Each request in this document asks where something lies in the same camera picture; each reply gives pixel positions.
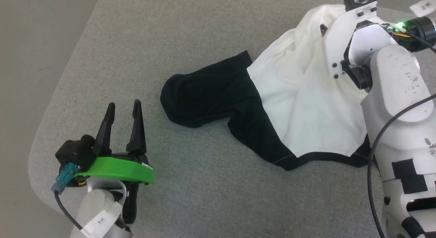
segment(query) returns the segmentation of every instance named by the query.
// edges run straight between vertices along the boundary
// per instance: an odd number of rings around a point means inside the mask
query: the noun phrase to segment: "black cylindrical motor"
[[[423,39],[424,41],[429,42],[433,46],[436,44],[436,27],[433,21],[427,16],[408,20],[404,23],[403,28]],[[427,48],[420,41],[412,38],[395,38],[395,40],[399,45],[405,47],[408,51],[413,53]]]

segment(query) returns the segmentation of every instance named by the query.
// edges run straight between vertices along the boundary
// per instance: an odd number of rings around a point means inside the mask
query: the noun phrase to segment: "green bracket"
[[[152,183],[154,172],[151,168],[134,161],[97,157],[87,172],[78,172],[76,176],[95,176],[128,182]]]

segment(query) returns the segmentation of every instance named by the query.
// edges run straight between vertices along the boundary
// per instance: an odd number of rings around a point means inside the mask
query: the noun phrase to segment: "gray fabric surface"
[[[171,75],[243,50],[255,59],[324,3],[340,0],[99,0],[31,150],[35,193],[58,210],[50,192],[59,168],[54,153],[67,139],[95,136],[112,101],[111,147],[124,151],[138,98],[155,183],[140,187],[136,237],[375,237],[365,168],[311,162],[287,172],[234,139],[227,120],[184,128],[168,121],[159,102]],[[413,18],[386,9],[379,15]],[[433,56],[425,51],[418,57],[428,73]],[[84,193],[62,194],[72,214]],[[380,207],[377,173],[374,195]]]

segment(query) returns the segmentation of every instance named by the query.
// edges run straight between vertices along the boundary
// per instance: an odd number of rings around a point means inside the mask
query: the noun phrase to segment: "black cable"
[[[56,202],[59,205],[59,208],[62,210],[62,212],[67,216],[67,218],[74,224],[75,227],[77,227],[79,230],[82,229],[82,226],[67,212],[64,205],[62,205],[61,199],[59,199],[59,192],[57,190],[53,191],[54,197],[56,199]]]
[[[368,180],[368,197],[369,197],[369,205],[371,206],[371,212],[372,212],[372,217],[374,218],[374,222],[375,222],[375,226],[377,227],[377,231],[378,234],[380,235],[381,238],[385,238],[385,235],[383,234],[383,230],[382,227],[380,225],[380,222],[378,221],[378,217],[377,217],[377,212],[375,210],[375,204],[374,204],[374,198],[372,196],[372,182],[371,182],[371,176],[372,176],[372,161],[374,159],[374,153],[375,153],[375,149],[377,148],[377,144],[380,141],[380,138],[382,137],[383,133],[386,131],[386,129],[388,129],[388,127],[394,123],[395,120],[397,120],[400,116],[402,116],[403,114],[405,114],[406,112],[414,109],[415,107],[426,103],[428,101],[431,101],[433,99],[436,98],[436,94],[435,95],[431,95],[430,97],[427,97],[411,106],[408,106],[407,108],[403,109],[401,112],[399,112],[398,114],[396,114],[394,117],[392,117],[385,126],[383,126],[383,128],[380,130],[380,132],[378,133],[377,137],[374,140],[374,143],[372,144],[372,149],[371,152],[369,153],[369,157],[368,157],[368,176],[367,176],[367,180]]]
[[[405,31],[405,34],[409,35],[412,39],[415,39],[417,41],[419,41],[421,44],[425,45],[427,48],[429,48],[430,50],[432,50],[435,54],[436,54],[436,49],[433,47],[433,45],[431,45],[429,42],[421,39],[420,37],[410,33],[409,31]]]

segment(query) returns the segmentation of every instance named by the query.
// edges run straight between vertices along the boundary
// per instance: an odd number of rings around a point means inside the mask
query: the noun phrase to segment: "white fabric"
[[[366,136],[360,106],[366,92],[347,75],[330,78],[321,51],[320,25],[329,27],[344,12],[344,5],[308,11],[247,69],[277,135],[296,157],[315,151],[351,156]]]

